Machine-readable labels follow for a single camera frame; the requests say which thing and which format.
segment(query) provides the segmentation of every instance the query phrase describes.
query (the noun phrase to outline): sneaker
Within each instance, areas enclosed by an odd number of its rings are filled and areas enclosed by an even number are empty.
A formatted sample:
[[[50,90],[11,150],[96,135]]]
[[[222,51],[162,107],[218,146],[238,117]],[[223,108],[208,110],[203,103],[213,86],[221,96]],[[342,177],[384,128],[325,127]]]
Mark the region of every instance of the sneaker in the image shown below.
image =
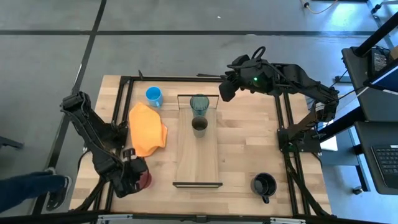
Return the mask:
[[[54,211],[63,204],[68,195],[70,186],[72,186],[72,178],[65,176],[65,185],[63,188],[57,192],[49,193],[49,200],[46,206],[47,211]]]
[[[49,167],[49,168],[45,169],[44,172],[50,172],[52,175],[57,174],[54,167]]]

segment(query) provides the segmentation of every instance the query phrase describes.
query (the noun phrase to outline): black mug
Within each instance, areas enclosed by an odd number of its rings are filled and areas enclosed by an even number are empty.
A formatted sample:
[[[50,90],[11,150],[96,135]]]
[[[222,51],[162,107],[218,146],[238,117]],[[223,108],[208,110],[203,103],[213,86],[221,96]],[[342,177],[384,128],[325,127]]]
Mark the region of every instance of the black mug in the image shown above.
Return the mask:
[[[257,174],[251,181],[251,190],[260,195],[264,203],[269,203],[269,197],[276,191],[276,181],[270,174]]]

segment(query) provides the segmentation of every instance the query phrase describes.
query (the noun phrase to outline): wooden table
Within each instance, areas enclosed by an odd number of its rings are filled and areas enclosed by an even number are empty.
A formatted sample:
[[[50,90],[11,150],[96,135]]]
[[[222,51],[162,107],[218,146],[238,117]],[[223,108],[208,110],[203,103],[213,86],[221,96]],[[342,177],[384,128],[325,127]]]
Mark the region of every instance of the wooden table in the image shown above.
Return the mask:
[[[105,75],[99,90],[95,111],[110,122],[113,114],[120,76]],[[279,151],[276,129],[278,119],[273,96],[249,91],[237,91],[229,103],[221,101],[217,108],[218,189],[178,189],[172,185],[177,168],[178,94],[219,94],[219,83],[201,82],[140,82],[133,85],[130,109],[139,101],[147,104],[145,91],[158,86],[164,104],[157,110],[168,127],[167,145],[146,158],[153,181],[148,189],[124,198],[113,197],[112,212],[156,214],[207,214],[291,216],[287,176],[282,153]],[[122,98],[123,112],[126,92]],[[290,95],[294,121],[300,121],[308,110],[303,95]],[[284,104],[285,126],[287,117]],[[126,149],[131,147],[127,139]],[[319,161],[310,153],[301,153],[305,183],[322,208],[331,212]],[[252,193],[250,180],[260,172],[268,172],[277,181],[277,191],[264,204]],[[70,208],[77,208],[98,182],[98,175],[88,153],[81,161]],[[103,191],[100,208],[104,208],[107,187]],[[296,186],[299,212],[303,213],[300,191]]]

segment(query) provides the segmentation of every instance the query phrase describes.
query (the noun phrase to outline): wooden board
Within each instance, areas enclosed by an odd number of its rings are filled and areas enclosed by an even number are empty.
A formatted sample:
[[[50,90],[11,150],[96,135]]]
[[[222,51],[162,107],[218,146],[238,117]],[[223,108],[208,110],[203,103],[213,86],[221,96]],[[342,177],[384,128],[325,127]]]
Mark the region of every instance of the wooden board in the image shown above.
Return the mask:
[[[99,90],[95,111],[110,122],[118,93],[120,76],[106,75]],[[286,170],[276,138],[278,128],[274,97],[237,91],[229,103],[221,101],[217,108],[218,168],[222,187],[217,189],[178,189],[172,185],[177,170],[178,102],[177,94],[219,94],[219,83],[198,82],[134,82],[130,108],[146,103],[145,90],[159,86],[164,104],[157,110],[168,127],[167,145],[147,158],[153,182],[148,189],[124,198],[113,197],[112,212],[174,213],[211,215],[280,215],[291,216]],[[303,95],[290,96],[294,121],[307,115]],[[131,146],[128,139],[126,148]],[[311,154],[301,153],[305,183],[315,199],[327,212],[329,199],[319,161]],[[259,172],[268,172],[277,181],[277,191],[266,205],[250,189],[250,180]],[[91,155],[82,159],[70,208],[79,206],[98,181]],[[300,191],[296,189],[298,209],[302,209]],[[104,208],[106,190],[100,208]]]
[[[202,138],[192,130],[191,108],[180,108],[178,119],[176,187],[219,187],[217,114],[215,108],[206,112],[208,126]]]

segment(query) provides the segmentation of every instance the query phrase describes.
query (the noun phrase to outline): concrete floor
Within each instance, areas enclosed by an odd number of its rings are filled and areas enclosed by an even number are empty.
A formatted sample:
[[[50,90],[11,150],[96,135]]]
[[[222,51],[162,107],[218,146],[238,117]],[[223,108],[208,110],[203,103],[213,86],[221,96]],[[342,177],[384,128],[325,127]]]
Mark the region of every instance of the concrete floor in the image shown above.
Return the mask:
[[[100,3],[100,0],[3,0],[0,31],[91,30]],[[329,4],[314,1],[311,7],[319,11]],[[384,22],[396,9],[383,6],[377,15]],[[313,15],[302,9],[299,0],[108,1],[99,25],[99,30],[376,29],[366,4],[341,2],[323,14]],[[391,40],[398,44],[395,37],[392,34]],[[147,76],[222,74],[226,64],[239,55],[251,54],[261,45],[267,47],[265,57],[270,62],[297,63],[311,78],[331,85],[332,78],[345,71],[341,49],[359,45],[365,39],[365,36],[304,35],[97,36],[81,90],[95,102],[103,75],[137,75],[138,69]],[[45,168],[62,117],[58,106],[71,91],[87,43],[87,35],[0,35],[0,136],[25,142],[20,151],[9,147],[0,150],[0,179]],[[352,90],[351,85],[335,86],[341,93]],[[339,116],[356,104],[353,101]],[[59,173],[76,178],[82,145],[81,137],[69,126],[57,164]],[[323,171],[335,215],[389,223],[398,220],[393,212],[398,206],[395,196],[379,195],[374,186],[371,192],[361,195],[349,193],[350,188],[359,185],[354,167],[325,166]],[[27,200],[0,217],[26,215],[33,202]],[[59,211],[67,209],[66,203]]]

